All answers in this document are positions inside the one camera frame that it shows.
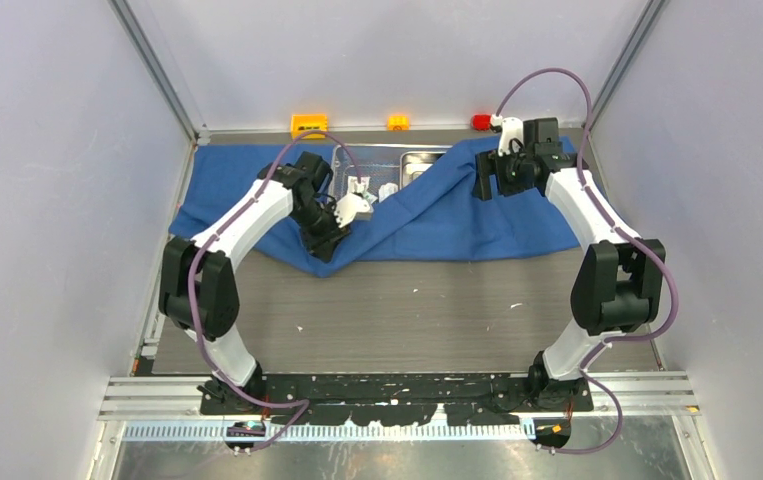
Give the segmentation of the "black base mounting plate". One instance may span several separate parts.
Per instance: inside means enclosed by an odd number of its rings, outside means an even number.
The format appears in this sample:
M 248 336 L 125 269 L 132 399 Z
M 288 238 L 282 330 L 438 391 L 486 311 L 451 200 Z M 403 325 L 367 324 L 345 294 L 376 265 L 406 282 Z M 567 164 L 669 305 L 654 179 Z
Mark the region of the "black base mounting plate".
M 508 425 L 513 415 L 563 416 L 590 412 L 593 402 L 584 380 L 539 388 L 510 373 L 425 374 L 268 374 L 247 390 L 264 401 L 257 406 L 210 378 L 198 386 L 204 415 L 261 414 L 277 425 L 294 414 L 294 402 L 306 400 L 301 425 L 423 426 L 444 413 L 451 426 Z

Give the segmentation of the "small orange toy block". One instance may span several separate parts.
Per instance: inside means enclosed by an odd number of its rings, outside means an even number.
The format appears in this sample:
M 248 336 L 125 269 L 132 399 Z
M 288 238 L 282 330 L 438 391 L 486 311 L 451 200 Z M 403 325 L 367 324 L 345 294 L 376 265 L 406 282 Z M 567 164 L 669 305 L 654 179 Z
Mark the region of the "small orange toy block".
M 410 129 L 410 119 L 407 115 L 390 115 L 386 120 L 388 131 L 407 131 Z

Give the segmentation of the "blue surgical wrap cloth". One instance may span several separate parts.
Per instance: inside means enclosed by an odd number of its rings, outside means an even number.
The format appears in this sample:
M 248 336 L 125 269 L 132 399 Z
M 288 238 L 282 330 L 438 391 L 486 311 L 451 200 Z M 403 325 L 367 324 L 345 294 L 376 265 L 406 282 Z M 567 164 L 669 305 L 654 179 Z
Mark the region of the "blue surgical wrap cloth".
M 496 138 L 454 144 L 425 178 L 375 207 L 323 262 L 302 245 L 297 224 L 279 222 L 256 250 L 299 271 L 330 277 L 356 261 L 475 262 L 529 258 L 577 247 L 563 215 L 537 190 L 489 201 L 475 198 L 476 154 Z M 279 145 L 216 145 L 200 149 L 186 196 L 169 226 L 190 238 L 216 222 L 250 189 L 258 173 L 281 151 Z

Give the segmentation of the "green white sterile packet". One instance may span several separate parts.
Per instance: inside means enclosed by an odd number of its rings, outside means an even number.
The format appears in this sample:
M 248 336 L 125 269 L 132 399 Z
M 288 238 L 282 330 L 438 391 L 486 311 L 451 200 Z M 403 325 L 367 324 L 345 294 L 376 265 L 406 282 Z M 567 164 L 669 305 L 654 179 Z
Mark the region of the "green white sterile packet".
M 364 191 L 361 193 L 361 197 L 370 205 L 374 205 L 378 202 L 378 197 L 374 194 L 372 194 L 369 191 Z

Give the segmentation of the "aluminium frame post left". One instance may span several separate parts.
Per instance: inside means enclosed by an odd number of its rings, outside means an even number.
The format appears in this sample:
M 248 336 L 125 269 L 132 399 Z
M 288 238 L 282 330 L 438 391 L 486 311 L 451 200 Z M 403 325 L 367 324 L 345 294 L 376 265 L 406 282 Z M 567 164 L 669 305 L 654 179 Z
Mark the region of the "aluminium frame post left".
M 108 4 L 182 131 L 194 145 L 208 145 L 209 130 L 204 124 L 194 124 L 131 3 L 126 0 L 109 0 Z

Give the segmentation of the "yellow toy block large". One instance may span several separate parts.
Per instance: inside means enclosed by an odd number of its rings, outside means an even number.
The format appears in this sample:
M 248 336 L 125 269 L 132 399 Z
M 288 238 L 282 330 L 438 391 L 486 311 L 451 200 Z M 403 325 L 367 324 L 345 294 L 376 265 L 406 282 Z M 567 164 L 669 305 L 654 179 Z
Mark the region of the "yellow toy block large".
M 323 139 L 328 130 L 328 116 L 322 113 L 293 114 L 290 119 L 290 133 L 293 139 Z

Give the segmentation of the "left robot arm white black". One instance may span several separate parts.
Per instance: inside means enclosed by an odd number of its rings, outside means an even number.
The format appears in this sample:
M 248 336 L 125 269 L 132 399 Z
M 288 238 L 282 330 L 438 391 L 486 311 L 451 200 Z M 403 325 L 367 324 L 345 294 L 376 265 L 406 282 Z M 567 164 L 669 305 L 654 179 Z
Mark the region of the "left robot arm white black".
M 252 248 L 274 226 L 291 219 L 302 246 L 325 263 L 350 232 L 345 214 L 354 195 L 333 201 L 322 193 L 332 168 L 303 152 L 293 163 L 264 167 L 247 194 L 219 220 L 191 238 L 175 236 L 162 255 L 158 310 L 196 343 L 212 380 L 202 390 L 250 414 L 270 406 L 259 361 L 236 325 L 237 274 Z

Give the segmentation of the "aluminium front rail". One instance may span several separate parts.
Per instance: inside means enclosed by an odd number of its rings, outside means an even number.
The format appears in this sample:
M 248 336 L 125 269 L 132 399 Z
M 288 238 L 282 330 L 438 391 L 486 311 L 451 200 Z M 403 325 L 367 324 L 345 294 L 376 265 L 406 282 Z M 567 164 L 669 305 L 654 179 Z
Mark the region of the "aluminium front rail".
M 133 441 L 536 440 L 589 417 L 696 416 L 682 372 L 597 373 L 576 393 L 524 390 L 520 374 L 287 375 L 262 405 L 201 376 L 118 377 L 99 410 Z

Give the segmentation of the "aluminium frame rail right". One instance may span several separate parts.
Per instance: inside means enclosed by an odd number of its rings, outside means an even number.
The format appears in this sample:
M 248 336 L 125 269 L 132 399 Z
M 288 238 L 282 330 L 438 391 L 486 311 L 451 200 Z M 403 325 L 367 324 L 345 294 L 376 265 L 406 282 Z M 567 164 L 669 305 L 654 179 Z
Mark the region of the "aluminium frame rail right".
M 629 69 L 639 55 L 646 40 L 651 35 L 660 16 L 670 4 L 669 0 L 648 0 L 627 40 L 625 41 L 615 63 L 610 69 L 605 82 L 592 105 L 592 115 L 585 122 L 585 127 L 593 129 L 599 118 L 607 109 L 618 87 L 626 77 Z

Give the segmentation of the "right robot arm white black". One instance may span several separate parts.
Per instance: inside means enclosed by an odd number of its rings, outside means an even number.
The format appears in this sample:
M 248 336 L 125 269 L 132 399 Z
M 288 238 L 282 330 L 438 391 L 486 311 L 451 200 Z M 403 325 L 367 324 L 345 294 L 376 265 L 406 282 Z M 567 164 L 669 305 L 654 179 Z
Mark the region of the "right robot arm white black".
M 583 250 L 570 293 L 572 318 L 558 339 L 539 352 L 523 382 L 521 400 L 553 410 L 586 385 L 589 365 L 610 343 L 658 314 L 665 249 L 623 221 L 595 185 L 581 154 L 565 151 L 554 118 L 523 121 L 492 115 L 496 148 L 475 157 L 473 196 L 537 191 L 563 216 Z

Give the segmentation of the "red toy block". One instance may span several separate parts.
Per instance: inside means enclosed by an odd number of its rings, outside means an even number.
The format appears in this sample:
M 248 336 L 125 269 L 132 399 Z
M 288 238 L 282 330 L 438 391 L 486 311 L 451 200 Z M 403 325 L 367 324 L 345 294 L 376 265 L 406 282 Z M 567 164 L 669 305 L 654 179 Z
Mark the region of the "red toy block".
M 475 114 L 470 119 L 470 126 L 476 131 L 487 131 L 491 129 L 491 114 Z

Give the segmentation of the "small steel instrument pan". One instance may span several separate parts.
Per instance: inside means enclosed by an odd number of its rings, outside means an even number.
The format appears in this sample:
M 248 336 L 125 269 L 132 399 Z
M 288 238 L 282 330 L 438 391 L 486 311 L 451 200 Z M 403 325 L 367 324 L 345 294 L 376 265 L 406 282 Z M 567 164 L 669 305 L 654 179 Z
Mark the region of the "small steel instrument pan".
M 445 151 L 407 151 L 400 157 L 399 187 L 405 188 L 430 169 Z

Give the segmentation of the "white gauze roll packet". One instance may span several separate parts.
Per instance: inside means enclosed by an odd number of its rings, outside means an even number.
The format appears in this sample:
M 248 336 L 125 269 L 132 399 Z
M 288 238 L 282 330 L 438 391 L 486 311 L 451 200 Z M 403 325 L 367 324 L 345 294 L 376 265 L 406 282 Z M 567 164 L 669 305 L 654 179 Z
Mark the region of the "white gauze roll packet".
M 385 183 L 378 189 L 378 202 L 383 202 L 390 196 L 399 191 L 399 186 L 395 183 Z

